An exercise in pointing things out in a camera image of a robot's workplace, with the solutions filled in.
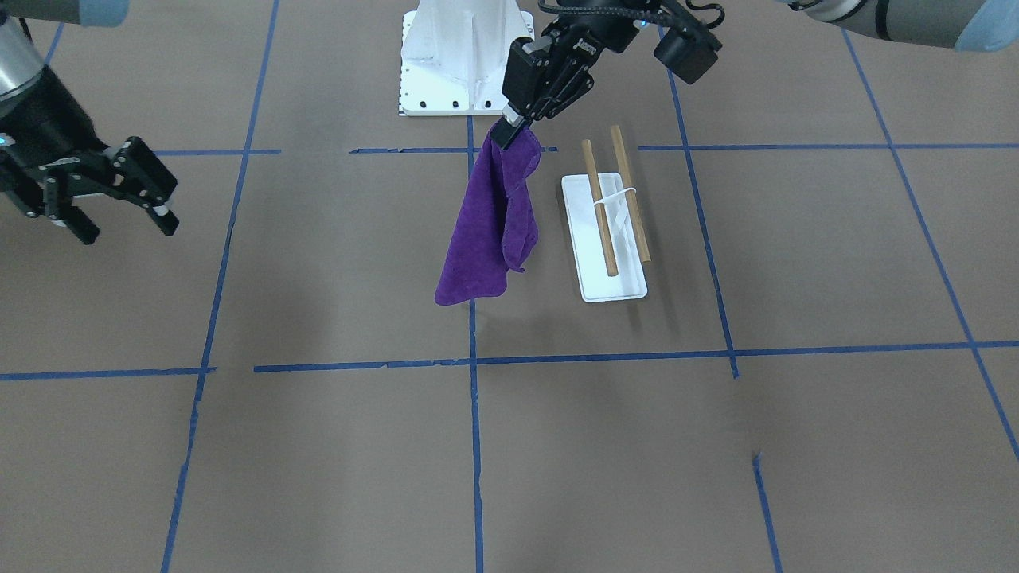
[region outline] white tray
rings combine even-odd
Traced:
[[[630,209],[623,194],[623,177],[619,173],[598,173],[601,193],[605,197],[605,212],[615,250],[618,276],[608,276],[605,257],[601,251],[598,220],[591,200],[591,185],[587,175],[562,177],[562,198],[567,206],[570,238],[574,259],[577,261],[577,278],[580,280],[581,298],[588,303],[627,301],[647,296],[644,267],[637,253],[637,240],[630,220]]]

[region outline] purple towel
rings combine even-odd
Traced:
[[[488,133],[474,164],[449,241],[435,302],[454,305],[506,292],[506,272],[521,265],[538,242],[527,177],[538,168],[541,144],[530,128],[503,151]]]

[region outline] wooden dowel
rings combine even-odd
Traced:
[[[598,180],[598,168],[594,165],[594,150],[591,149],[591,140],[581,142],[581,147],[584,149],[587,179],[591,184],[591,199],[595,202],[601,201],[601,183]],[[612,248],[612,235],[608,229],[608,215],[605,213],[604,203],[597,203],[594,206],[594,215],[598,219],[601,252],[605,255],[605,270],[608,271],[608,276],[619,276],[620,267],[615,263],[615,250]]]
[[[623,188],[631,189],[634,187],[634,180],[630,172],[630,159],[627,157],[627,149],[623,145],[623,132],[619,125],[612,125],[612,146],[615,147],[615,161],[619,162],[620,174],[623,175]],[[647,236],[644,233],[644,217],[640,214],[637,194],[633,191],[627,192],[627,206],[630,208],[630,220],[634,225],[637,253],[640,255],[641,262],[650,262],[651,250],[647,247]]]

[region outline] light blue joint cap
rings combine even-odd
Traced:
[[[116,28],[127,17],[130,0],[81,0],[78,15],[82,25]]]
[[[997,52],[1019,38],[1019,0],[987,0],[963,31],[956,50]]]

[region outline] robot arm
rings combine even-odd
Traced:
[[[1019,0],[779,0],[797,11],[851,32],[909,44],[962,51],[1000,50],[1019,37]],[[677,0],[559,0],[546,12],[558,14],[537,40],[521,38],[509,49],[502,93],[509,100],[493,139],[503,149],[532,122],[554,117],[594,87],[589,70],[608,48],[621,53],[640,28],[669,28],[654,50],[669,70],[688,84],[718,59],[721,43],[705,23]]]
[[[132,203],[164,235],[173,235],[178,220],[167,203],[176,178],[140,138],[118,148],[103,143],[12,15],[112,25],[123,19],[117,9],[86,9],[99,4],[116,8],[127,2],[0,2],[0,192],[25,216],[45,216],[86,245],[99,236],[99,228],[73,205],[75,197],[86,195]]]

